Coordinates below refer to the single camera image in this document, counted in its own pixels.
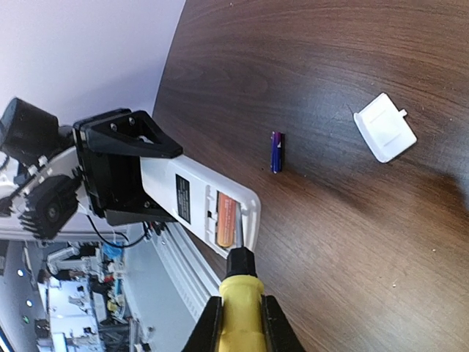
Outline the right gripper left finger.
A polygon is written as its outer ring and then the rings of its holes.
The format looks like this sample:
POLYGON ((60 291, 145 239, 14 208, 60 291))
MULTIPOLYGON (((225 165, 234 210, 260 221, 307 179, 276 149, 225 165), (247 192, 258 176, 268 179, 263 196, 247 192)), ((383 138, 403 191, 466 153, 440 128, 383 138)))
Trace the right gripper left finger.
POLYGON ((222 331, 223 301, 212 296, 207 301, 182 352, 216 352, 222 331))

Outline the yellow handled screwdriver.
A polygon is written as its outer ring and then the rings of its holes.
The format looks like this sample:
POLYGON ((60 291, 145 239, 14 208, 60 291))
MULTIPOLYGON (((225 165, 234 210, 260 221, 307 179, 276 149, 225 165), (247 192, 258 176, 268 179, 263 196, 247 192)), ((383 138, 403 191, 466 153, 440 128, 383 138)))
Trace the yellow handled screwdriver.
POLYGON ((256 274, 254 253, 244 245, 240 205, 235 212, 236 247, 227 258, 219 292, 223 303, 219 351, 266 351, 262 325, 264 285, 256 274))

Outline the white battery cover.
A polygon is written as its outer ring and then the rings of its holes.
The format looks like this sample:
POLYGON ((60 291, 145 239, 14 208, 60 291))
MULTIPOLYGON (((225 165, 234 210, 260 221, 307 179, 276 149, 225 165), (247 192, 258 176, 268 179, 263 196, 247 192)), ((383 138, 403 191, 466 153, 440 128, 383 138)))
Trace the white battery cover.
POLYGON ((406 116, 407 111, 398 110, 384 92, 353 114, 355 125, 380 163, 392 161, 417 142, 406 116))

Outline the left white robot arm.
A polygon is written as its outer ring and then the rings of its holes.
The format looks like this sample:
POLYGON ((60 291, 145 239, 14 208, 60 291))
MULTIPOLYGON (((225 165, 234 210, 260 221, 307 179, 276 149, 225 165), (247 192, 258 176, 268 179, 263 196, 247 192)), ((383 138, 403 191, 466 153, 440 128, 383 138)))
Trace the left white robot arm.
POLYGON ((1 117, 1 151, 24 166, 57 158, 70 150, 77 158, 69 175, 60 171, 24 198, 21 225, 36 235, 57 232, 78 210, 84 187, 92 212, 112 226, 173 222, 162 203, 144 191, 141 159, 172 159, 182 147, 145 111, 122 108, 60 126, 56 116, 13 98, 1 117))

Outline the purple AAA battery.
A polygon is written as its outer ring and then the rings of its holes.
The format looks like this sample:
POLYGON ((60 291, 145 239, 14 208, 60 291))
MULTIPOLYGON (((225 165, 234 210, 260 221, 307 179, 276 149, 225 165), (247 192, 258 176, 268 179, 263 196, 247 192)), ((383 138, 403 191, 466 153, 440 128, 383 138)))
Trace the purple AAA battery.
POLYGON ((277 174, 282 171, 284 157, 284 135, 281 132, 273 131, 271 133, 271 172, 277 174))

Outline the white remote control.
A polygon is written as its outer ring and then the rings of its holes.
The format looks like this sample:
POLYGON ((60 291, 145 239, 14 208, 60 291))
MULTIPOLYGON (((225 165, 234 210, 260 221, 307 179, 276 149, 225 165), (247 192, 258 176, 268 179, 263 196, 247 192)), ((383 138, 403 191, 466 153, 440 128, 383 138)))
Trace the white remote control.
POLYGON ((216 243, 218 192, 234 199, 241 207, 244 245, 254 250, 261 213, 261 202, 254 191, 185 155, 141 158, 140 164, 144 191, 223 258, 236 247, 236 238, 229 248, 216 243))

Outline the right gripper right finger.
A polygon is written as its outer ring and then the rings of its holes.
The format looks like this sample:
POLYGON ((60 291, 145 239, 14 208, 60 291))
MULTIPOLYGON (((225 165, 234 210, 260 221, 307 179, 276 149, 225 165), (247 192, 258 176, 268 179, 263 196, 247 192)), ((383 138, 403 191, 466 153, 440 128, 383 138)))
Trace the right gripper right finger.
POLYGON ((304 352, 296 333, 274 296, 263 296, 262 328, 269 352, 304 352))

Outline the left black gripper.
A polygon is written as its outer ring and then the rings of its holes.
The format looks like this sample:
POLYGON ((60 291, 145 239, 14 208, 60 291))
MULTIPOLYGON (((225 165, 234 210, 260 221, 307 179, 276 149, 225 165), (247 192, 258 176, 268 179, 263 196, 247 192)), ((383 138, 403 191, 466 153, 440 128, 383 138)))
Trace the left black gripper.
POLYGON ((89 206, 111 226, 175 222, 147 200, 140 157, 176 158, 182 146, 166 135, 146 111, 116 109, 73 124, 75 146, 89 206))

